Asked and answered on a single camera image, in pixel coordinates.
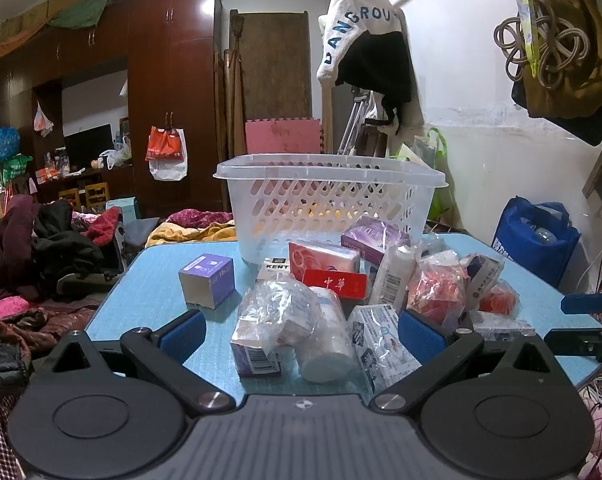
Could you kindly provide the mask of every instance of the television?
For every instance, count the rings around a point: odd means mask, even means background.
[[[92,160],[105,150],[114,149],[112,141],[112,128],[109,124],[83,130],[65,137],[65,149],[70,159],[70,167],[76,166],[77,170],[81,168],[90,169]]]

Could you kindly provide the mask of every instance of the blue tote bag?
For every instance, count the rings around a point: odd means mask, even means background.
[[[543,243],[532,226],[549,230],[556,240]],[[511,198],[505,206],[492,248],[556,287],[580,236],[579,231],[572,227],[563,204],[545,202],[534,205],[518,196]]]

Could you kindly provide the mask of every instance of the yellow blanket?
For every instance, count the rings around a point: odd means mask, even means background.
[[[234,224],[212,223],[205,229],[186,229],[164,222],[150,233],[145,248],[180,242],[236,242]]]

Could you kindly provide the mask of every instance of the blue table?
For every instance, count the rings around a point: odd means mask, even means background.
[[[466,235],[444,235],[447,243],[460,254],[496,254],[491,248]],[[207,321],[207,336],[203,346],[185,366],[206,381],[215,384],[240,403],[244,394],[361,394],[369,393],[362,374],[340,384],[310,384],[304,381],[293,360],[284,365],[281,378],[241,379],[236,374],[230,350],[230,338],[235,329],[237,309],[242,295],[254,285],[258,268],[246,264],[239,255],[236,242],[199,242],[151,247],[143,251],[110,292],[97,311],[87,332],[92,340],[118,339],[137,326],[153,330],[187,310],[178,271],[203,253],[230,256],[235,261],[236,292],[216,310],[202,309]],[[563,296],[557,290],[507,260],[502,277],[519,293],[520,317],[527,320],[539,335],[551,328],[596,328],[590,316],[565,316],[559,306]],[[582,386],[600,365],[593,358],[559,357],[564,370],[576,386]]]

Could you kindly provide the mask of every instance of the wooden chair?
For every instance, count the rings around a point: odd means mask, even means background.
[[[103,210],[110,200],[110,188],[107,182],[85,186],[85,205],[89,210]]]
[[[65,198],[72,205],[72,209],[75,211],[81,210],[81,198],[79,197],[78,187],[59,191],[59,199],[61,198]]]

